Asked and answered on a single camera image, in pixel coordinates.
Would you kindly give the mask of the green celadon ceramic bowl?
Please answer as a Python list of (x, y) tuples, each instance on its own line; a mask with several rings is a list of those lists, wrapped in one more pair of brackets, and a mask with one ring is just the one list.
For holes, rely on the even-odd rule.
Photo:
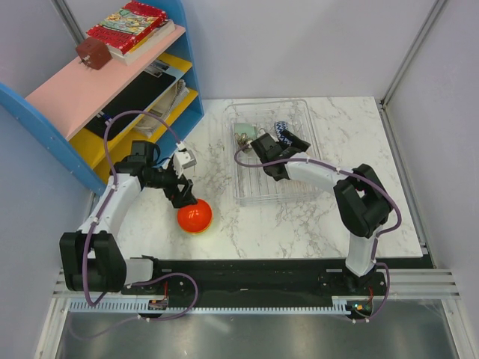
[(251, 148), (246, 145), (257, 138), (258, 129), (250, 123), (235, 123), (234, 124), (234, 139), (238, 148), (243, 148), (244, 153), (250, 153)]

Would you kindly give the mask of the red-orange plastic bowl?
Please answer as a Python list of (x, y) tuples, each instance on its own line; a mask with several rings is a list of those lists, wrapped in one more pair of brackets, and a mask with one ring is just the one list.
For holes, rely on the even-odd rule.
[(177, 223), (186, 233), (202, 233), (210, 227), (212, 222), (213, 210), (208, 202), (202, 199), (198, 199), (196, 204), (185, 206), (177, 211)]

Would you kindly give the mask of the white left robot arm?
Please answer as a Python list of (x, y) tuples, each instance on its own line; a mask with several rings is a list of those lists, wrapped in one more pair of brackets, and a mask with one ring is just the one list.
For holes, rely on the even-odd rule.
[(153, 259), (126, 260), (116, 242), (129, 208), (144, 188), (163, 190), (175, 209), (198, 202), (192, 194), (192, 181), (183, 173), (196, 164), (193, 152), (178, 143), (166, 168), (158, 167), (158, 157), (158, 145), (134, 141), (131, 153), (115, 163), (92, 214), (77, 231), (63, 234), (59, 246), (69, 290), (120, 292), (137, 282), (148, 294), (162, 290), (164, 276), (153, 269)]

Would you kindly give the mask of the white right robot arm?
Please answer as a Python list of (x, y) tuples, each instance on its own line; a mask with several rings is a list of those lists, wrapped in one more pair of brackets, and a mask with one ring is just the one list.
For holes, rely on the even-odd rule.
[(309, 147), (288, 130), (278, 140), (265, 133), (251, 142), (266, 175), (276, 181), (305, 182), (335, 196), (342, 223), (350, 233), (345, 260), (349, 271), (342, 282), (346, 291), (360, 294), (370, 285), (368, 273), (375, 264), (378, 238), (385, 232), (382, 226), (397, 205), (371, 166), (341, 169), (311, 158)]

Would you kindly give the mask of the red patterned ceramic bowl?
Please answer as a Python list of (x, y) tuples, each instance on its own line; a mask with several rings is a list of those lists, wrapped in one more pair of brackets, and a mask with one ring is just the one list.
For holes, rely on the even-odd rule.
[(276, 138), (284, 145), (290, 146), (292, 141), (283, 134), (283, 131), (289, 130), (289, 124), (286, 121), (275, 121), (274, 122), (274, 130), (276, 134)]

